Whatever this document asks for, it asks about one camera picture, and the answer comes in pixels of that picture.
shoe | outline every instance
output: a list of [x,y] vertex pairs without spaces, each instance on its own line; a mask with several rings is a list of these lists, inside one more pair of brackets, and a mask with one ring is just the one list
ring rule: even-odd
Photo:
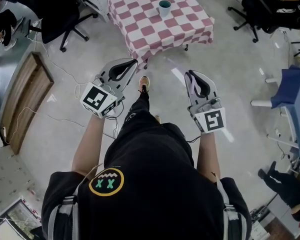
[[161,118],[158,115],[155,115],[154,118],[159,122],[159,124],[161,124]]
[[258,176],[263,180],[265,178],[265,176],[267,176],[267,174],[265,173],[264,170],[260,169],[258,171]]
[[21,19],[18,19],[16,21],[16,25],[15,27],[11,27],[11,36],[13,36],[15,34],[15,32],[17,31],[17,29],[19,28],[19,26],[21,25],[21,23],[24,21],[25,17],[22,17]]
[[271,174],[275,171],[275,169],[276,169],[276,164],[277,164],[277,162],[274,161],[274,162],[272,162],[272,164],[270,165],[270,169],[269,169],[269,171],[268,171],[268,173],[267,173],[269,176],[271,176]]
[[149,87],[150,87],[150,79],[147,76],[141,77],[139,81],[139,92],[147,93],[149,92]]
[[11,39],[10,43],[4,47],[5,51],[9,51],[11,48],[13,48],[17,43],[17,39]]

black t-shirt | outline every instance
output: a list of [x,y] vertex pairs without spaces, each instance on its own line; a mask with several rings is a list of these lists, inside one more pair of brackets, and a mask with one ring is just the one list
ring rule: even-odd
[[[223,198],[216,185],[193,167],[184,143],[164,126],[134,129],[134,134],[127,134],[129,127],[120,132],[106,154],[106,169],[79,188],[80,239],[162,235],[223,239]],[[83,179],[76,172],[52,174],[42,207],[46,234],[51,211]],[[230,202],[246,217],[250,232],[249,211],[235,182],[231,178],[221,182]],[[71,232],[64,228],[69,222],[60,218],[55,236],[67,239]]]

blue cloth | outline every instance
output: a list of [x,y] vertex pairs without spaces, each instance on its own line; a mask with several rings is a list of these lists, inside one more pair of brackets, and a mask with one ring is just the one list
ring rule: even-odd
[[271,103],[272,109],[286,107],[290,112],[300,155],[300,68],[282,69],[282,81]]

gray floor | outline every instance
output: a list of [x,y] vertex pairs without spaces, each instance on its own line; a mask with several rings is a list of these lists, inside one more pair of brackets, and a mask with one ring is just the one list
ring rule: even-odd
[[[288,67],[288,60],[292,63],[294,48],[289,48],[288,40],[280,31],[276,31],[272,37],[259,31],[260,42],[256,44],[252,42],[253,34],[248,27],[234,31],[233,26],[243,20],[233,12],[228,12],[227,7],[240,9],[241,5],[236,0],[198,2],[215,18],[213,44],[192,44],[188,52],[181,47],[172,48],[150,58],[148,70],[137,73],[124,90],[126,100],[124,112],[118,119],[119,125],[122,125],[130,106],[139,95],[137,89],[140,77],[147,75],[151,79],[151,113],[160,115],[162,122],[178,125],[187,140],[194,139],[199,135],[199,130],[187,111],[187,93],[172,74],[174,66],[167,58],[184,68],[206,74],[218,87],[226,109],[227,129],[234,137],[234,142],[229,142],[222,132],[216,133],[222,176],[235,179],[252,210],[274,196],[258,178],[258,170],[269,166],[274,160],[278,161],[281,171],[288,166],[287,160],[280,160],[281,151],[277,143],[266,138],[267,132],[276,127],[282,133],[287,132],[288,123],[280,118],[279,110],[251,107],[250,101],[269,98],[276,92],[276,84],[267,85],[265,77],[280,76],[281,69]],[[68,38],[66,53],[59,51],[62,37],[46,47],[55,64],[74,75],[78,83],[84,84],[91,81],[107,62],[128,57],[128,51],[120,30],[111,22],[90,18],[80,28],[87,32],[90,38],[88,42],[72,33]],[[287,32],[289,41],[300,41],[300,31]],[[75,98],[76,83],[73,79],[47,60],[41,44],[36,46],[36,51],[42,53],[55,84],[29,127],[20,155],[35,177],[38,188],[44,190],[53,172],[71,168],[72,158],[85,131],[71,122],[55,121],[45,114],[86,126],[90,113]],[[113,121],[106,121],[104,131],[112,135],[114,127]],[[104,136],[102,141],[101,162],[112,139]],[[195,161],[198,158],[198,145],[198,141],[191,145]]]

black shoe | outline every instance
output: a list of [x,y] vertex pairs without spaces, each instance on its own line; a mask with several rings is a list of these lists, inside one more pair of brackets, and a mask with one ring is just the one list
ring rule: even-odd
[[258,171],[258,176],[263,180],[265,178],[265,176],[267,176],[267,174],[265,173],[264,170],[260,169]]
[[272,164],[270,165],[270,169],[269,169],[269,171],[268,171],[268,173],[267,173],[269,176],[271,176],[271,174],[276,170],[276,164],[277,164],[277,162],[274,161],[274,162],[272,162]]

